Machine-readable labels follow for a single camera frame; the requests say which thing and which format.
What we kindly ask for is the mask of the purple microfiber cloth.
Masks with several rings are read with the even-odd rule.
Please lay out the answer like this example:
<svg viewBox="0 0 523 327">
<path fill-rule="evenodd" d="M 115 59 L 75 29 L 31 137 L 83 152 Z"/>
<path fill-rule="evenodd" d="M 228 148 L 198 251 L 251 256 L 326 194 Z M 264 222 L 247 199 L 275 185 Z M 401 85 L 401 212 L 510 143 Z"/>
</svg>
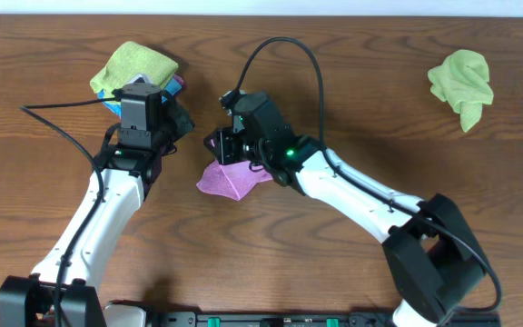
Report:
<svg viewBox="0 0 523 327">
<path fill-rule="evenodd" d="M 271 180 L 269 173 L 262 168 L 253 168 L 250 161 L 228 165 L 213 161 L 205 168 L 196 186 L 203 193 L 240 201 L 258 183 Z"/>
</svg>

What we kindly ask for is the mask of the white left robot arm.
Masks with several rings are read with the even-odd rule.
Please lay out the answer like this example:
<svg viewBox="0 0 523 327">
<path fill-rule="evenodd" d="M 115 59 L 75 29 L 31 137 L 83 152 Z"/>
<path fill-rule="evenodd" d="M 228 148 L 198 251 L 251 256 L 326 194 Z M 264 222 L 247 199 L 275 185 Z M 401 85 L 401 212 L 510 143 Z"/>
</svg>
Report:
<svg viewBox="0 0 523 327">
<path fill-rule="evenodd" d="M 179 104 L 122 104 L 98 155 L 75 147 L 92 166 L 86 194 L 53 249 L 27 277 L 0 287 L 0 326 L 151 326 L 137 302 L 101 306 L 98 289 L 123 229 L 162 170 L 162 158 L 194 123 Z"/>
</svg>

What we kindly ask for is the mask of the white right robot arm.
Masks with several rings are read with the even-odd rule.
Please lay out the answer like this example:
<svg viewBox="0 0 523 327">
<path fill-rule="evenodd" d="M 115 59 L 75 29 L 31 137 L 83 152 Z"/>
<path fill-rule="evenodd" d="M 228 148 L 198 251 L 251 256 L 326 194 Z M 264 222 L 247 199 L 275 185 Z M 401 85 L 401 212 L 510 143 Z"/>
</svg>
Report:
<svg viewBox="0 0 523 327">
<path fill-rule="evenodd" d="M 424 201 L 397 192 L 287 126 L 268 133 L 226 127 L 203 143 L 219 164 L 261 167 L 276 183 L 326 203 L 372 235 L 402 298 L 390 318 L 394 326 L 446 324 L 495 275 L 458 206 L 441 194 Z"/>
</svg>

